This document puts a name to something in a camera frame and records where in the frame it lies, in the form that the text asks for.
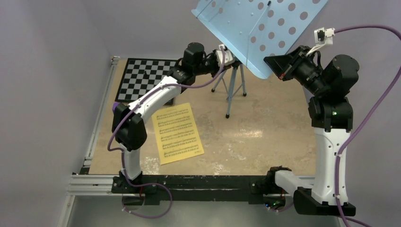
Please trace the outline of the light blue music stand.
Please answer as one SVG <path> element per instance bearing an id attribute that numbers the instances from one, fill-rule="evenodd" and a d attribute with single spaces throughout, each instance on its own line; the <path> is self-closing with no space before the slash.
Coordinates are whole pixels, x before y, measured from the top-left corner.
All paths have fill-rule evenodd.
<path id="1" fill-rule="evenodd" d="M 256 77 L 272 70 L 266 56 L 284 55 L 326 0 L 200 0 L 192 14 Z"/>

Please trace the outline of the aluminium frame rail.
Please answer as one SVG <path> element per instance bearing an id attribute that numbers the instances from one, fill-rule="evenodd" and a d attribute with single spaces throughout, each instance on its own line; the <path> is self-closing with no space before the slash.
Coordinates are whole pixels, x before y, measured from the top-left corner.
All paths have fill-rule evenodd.
<path id="1" fill-rule="evenodd" d="M 111 193 L 113 177 L 118 175 L 73 175 L 69 187 L 69 193 L 73 196 L 116 195 L 116 196 L 121 196 L 122 198 L 128 198 L 129 200 L 132 200 L 133 198 L 135 198 L 132 195 L 124 197 L 121 194 Z M 307 179 L 305 177 L 299 177 L 299 178 L 304 183 L 311 184 L 307 182 Z"/>

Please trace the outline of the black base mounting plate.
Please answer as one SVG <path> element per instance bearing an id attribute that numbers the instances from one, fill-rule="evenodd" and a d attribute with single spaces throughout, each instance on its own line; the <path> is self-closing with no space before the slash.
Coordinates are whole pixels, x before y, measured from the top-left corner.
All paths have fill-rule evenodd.
<path id="1" fill-rule="evenodd" d="M 264 204 L 269 197 L 283 198 L 285 190 L 265 175 L 141 175 L 128 184 L 113 177 L 111 193 L 132 195 L 145 205 L 162 201 L 224 201 Z"/>

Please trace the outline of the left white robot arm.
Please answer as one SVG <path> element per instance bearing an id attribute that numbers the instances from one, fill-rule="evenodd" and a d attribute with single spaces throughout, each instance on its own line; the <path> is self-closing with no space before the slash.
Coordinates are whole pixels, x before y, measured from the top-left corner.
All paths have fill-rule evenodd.
<path id="1" fill-rule="evenodd" d="M 107 149 L 121 153 L 122 168 L 119 177 L 128 193 L 136 193 L 144 186 L 141 182 L 139 153 L 148 137 L 145 127 L 147 120 L 167 101 L 186 89 L 208 85 L 195 85 L 197 76 L 210 74 L 212 80 L 216 80 L 237 62 L 235 55 L 223 44 L 207 54 L 202 44 L 190 43 L 183 56 L 154 88 L 128 105 L 118 103 L 113 106 L 112 135 Z"/>

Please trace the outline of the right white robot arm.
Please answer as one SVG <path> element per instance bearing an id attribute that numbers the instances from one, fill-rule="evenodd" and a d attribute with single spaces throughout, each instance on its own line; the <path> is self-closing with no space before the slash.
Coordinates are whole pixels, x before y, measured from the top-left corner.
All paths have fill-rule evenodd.
<path id="1" fill-rule="evenodd" d="M 313 184 L 304 183 L 286 167 L 272 167 L 265 180 L 270 192 L 283 189 L 301 215 L 354 216 L 356 207 L 347 195 L 346 141 L 353 129 L 353 107 L 347 98 L 358 81 L 359 63 L 349 55 L 336 55 L 326 67 L 321 54 L 308 46 L 264 62 L 282 81 L 295 79 L 312 97 L 308 102 L 316 139 L 316 173 Z"/>

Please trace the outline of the yellow sheet music page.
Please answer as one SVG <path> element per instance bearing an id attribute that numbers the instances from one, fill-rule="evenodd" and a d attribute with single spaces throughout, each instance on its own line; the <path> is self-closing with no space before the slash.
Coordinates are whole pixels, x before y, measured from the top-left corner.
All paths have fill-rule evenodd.
<path id="1" fill-rule="evenodd" d="M 152 115 L 160 164 L 204 154 L 189 103 L 157 110 Z"/>

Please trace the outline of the purple metronome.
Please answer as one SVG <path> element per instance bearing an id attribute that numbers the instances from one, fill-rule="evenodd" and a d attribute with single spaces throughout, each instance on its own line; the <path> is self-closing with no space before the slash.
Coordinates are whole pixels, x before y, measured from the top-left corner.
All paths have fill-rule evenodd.
<path id="1" fill-rule="evenodd" d="M 120 110 L 119 110 L 119 106 L 120 106 L 120 102 L 115 102 L 114 104 L 113 104 L 113 106 L 112 106 L 112 112 L 113 113 L 118 113 Z"/>

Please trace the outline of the black white chessboard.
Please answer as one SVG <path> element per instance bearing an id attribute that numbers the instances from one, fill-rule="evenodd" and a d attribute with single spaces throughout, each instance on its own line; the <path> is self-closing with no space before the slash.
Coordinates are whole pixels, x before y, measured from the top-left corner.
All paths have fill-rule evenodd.
<path id="1" fill-rule="evenodd" d="M 176 60 L 129 58 L 126 62 L 115 101 L 131 103 L 141 98 L 157 84 L 175 65 Z"/>

